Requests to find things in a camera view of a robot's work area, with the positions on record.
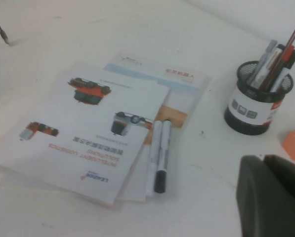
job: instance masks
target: pen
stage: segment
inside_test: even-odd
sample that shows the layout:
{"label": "pen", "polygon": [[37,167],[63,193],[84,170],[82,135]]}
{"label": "pen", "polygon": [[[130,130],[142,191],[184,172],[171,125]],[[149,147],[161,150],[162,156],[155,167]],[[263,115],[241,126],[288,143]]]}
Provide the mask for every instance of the pen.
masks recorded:
{"label": "pen", "polygon": [[261,86],[265,78],[267,77],[268,73],[272,69],[273,64],[278,59],[278,57],[280,57],[280,54],[282,53],[284,49],[285,47],[283,46],[283,44],[279,44],[275,48],[275,50],[271,53],[267,61],[264,63],[264,65],[261,67],[261,69],[257,73],[256,77],[252,81],[251,83],[252,87],[259,89],[259,87]]}
{"label": "pen", "polygon": [[295,47],[293,45],[290,45],[288,50],[285,50],[284,55],[282,55],[281,59],[279,60],[279,63],[277,64],[277,68],[273,71],[273,76],[263,82],[261,87],[265,91],[269,91],[270,88],[272,87],[273,83],[275,83],[275,80],[278,78],[281,70],[288,63],[288,61],[294,51],[294,48]]}
{"label": "pen", "polygon": [[290,72],[292,66],[295,63],[295,50],[293,51],[287,65],[282,69],[279,76],[277,77],[274,85],[271,87],[270,92],[276,92],[280,88],[285,76]]}
{"label": "pen", "polygon": [[155,121],[153,124],[153,137],[152,145],[149,151],[150,162],[148,164],[148,174],[146,183],[146,196],[152,197],[154,194],[155,176],[158,167],[159,150],[161,147],[163,123],[161,121]]}
{"label": "pen", "polygon": [[248,80],[246,82],[247,84],[251,84],[252,80],[256,77],[256,75],[259,72],[259,70],[261,69],[261,67],[265,64],[265,62],[268,59],[268,56],[271,54],[272,50],[274,49],[274,47],[276,47],[276,45],[277,45],[277,41],[274,39],[269,43],[265,52],[263,53],[263,55],[259,59],[258,64],[255,67],[253,74],[248,78]]}
{"label": "pen", "polygon": [[295,40],[295,30],[294,30],[294,32],[292,33],[290,39],[288,40],[287,45],[286,45],[286,47],[285,47],[285,50],[282,52],[281,57],[279,58],[279,60],[276,61],[276,63],[274,64],[274,67],[273,67],[272,70],[269,72],[267,78],[264,80],[261,89],[263,89],[263,90],[266,90],[266,89],[267,89],[267,87],[268,87],[269,84],[271,83],[271,80],[274,78],[274,74],[275,74],[276,72],[278,72],[279,64],[282,63],[282,57],[286,54],[286,51],[287,51],[287,50],[290,48],[290,46],[293,44],[294,40]]}
{"label": "pen", "polygon": [[168,164],[168,152],[171,134],[171,121],[169,119],[163,122],[161,149],[159,154],[158,169],[156,172],[154,191],[162,194],[166,191],[166,175]]}

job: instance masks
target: black marker cap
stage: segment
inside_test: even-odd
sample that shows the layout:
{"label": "black marker cap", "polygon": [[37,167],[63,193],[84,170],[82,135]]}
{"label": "black marker cap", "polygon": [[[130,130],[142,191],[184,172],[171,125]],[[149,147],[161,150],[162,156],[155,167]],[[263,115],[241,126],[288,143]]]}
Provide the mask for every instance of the black marker cap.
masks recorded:
{"label": "black marker cap", "polygon": [[294,63],[295,63],[295,50],[292,52],[292,55],[286,65],[286,68],[291,69]]}
{"label": "black marker cap", "polygon": [[154,192],[162,194],[166,191],[166,174],[167,172],[164,170],[156,172]]}
{"label": "black marker cap", "polygon": [[284,51],[286,47],[283,44],[278,44],[277,48],[279,48],[282,51]]}

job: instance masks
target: paper document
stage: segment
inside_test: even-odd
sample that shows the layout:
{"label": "paper document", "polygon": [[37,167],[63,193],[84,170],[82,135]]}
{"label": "paper document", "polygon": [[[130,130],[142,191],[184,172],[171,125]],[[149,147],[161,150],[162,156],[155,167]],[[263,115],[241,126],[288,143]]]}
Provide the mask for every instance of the paper document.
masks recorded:
{"label": "paper document", "polygon": [[[171,144],[179,135],[181,127],[187,117],[191,115],[196,102],[199,101],[210,81],[210,78],[201,72],[158,63],[129,52],[121,52],[105,67],[105,70],[134,77],[138,81],[142,81],[140,79],[157,81],[159,84],[170,88],[170,93],[163,103],[156,120],[171,120]],[[149,130],[145,140],[145,151],[150,149],[151,141],[152,130]],[[140,154],[138,159],[149,160],[148,152]],[[137,187],[145,187],[146,179],[147,167],[145,162],[138,161],[135,166],[135,173],[132,174],[125,187],[124,193],[128,195],[126,197],[121,195],[120,199],[128,200],[130,194],[135,193],[136,201],[145,201],[144,189],[141,188],[141,195],[138,195]]]}
{"label": "paper document", "polygon": [[0,139],[0,166],[112,205],[168,91],[77,62]]}

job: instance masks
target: white wall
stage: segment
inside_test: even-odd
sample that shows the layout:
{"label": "white wall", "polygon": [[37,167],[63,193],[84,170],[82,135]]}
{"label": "white wall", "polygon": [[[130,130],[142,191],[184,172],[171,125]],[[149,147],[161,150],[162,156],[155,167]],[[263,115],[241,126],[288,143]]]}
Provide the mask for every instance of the white wall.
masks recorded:
{"label": "white wall", "polygon": [[276,39],[282,44],[286,44],[295,29],[295,0],[185,1],[259,37]]}

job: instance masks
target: white pen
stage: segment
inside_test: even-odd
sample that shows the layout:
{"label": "white pen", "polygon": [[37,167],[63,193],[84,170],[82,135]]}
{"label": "white pen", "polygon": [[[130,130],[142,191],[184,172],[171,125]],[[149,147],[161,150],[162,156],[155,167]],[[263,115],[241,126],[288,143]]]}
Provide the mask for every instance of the white pen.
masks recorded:
{"label": "white pen", "polygon": [[292,52],[292,55],[291,55],[287,65],[282,69],[282,71],[280,72],[279,76],[277,77],[275,83],[271,87],[270,92],[278,91],[278,89],[280,88],[285,76],[289,74],[289,72],[290,72],[292,66],[294,65],[294,63],[295,63],[295,50]]}
{"label": "white pen", "polygon": [[266,48],[265,52],[263,53],[263,55],[260,57],[257,66],[254,69],[254,72],[252,73],[252,75],[248,78],[247,80],[247,84],[251,84],[251,82],[254,80],[254,78],[256,77],[257,73],[259,72],[259,70],[261,69],[262,66],[264,66],[265,62],[267,61],[269,55],[271,54],[272,50],[274,49],[274,47],[276,47],[277,45],[277,41],[276,40],[272,40],[268,47]]}
{"label": "white pen", "polygon": [[169,143],[171,134],[171,121],[163,122],[161,148],[159,152],[158,169],[156,172],[154,191],[162,194],[166,191],[166,176],[169,155]]}
{"label": "white pen", "polygon": [[285,49],[284,45],[279,44],[275,50],[272,52],[272,54],[269,56],[267,61],[264,63],[264,65],[261,67],[259,72],[257,73],[256,77],[251,83],[251,86],[254,88],[259,88],[265,78],[268,76],[273,64],[276,62],[277,58],[280,57],[282,51]]}
{"label": "white pen", "polygon": [[152,145],[149,151],[150,162],[147,170],[146,196],[152,197],[154,195],[155,176],[158,167],[159,150],[161,147],[163,123],[155,121],[153,124]]}

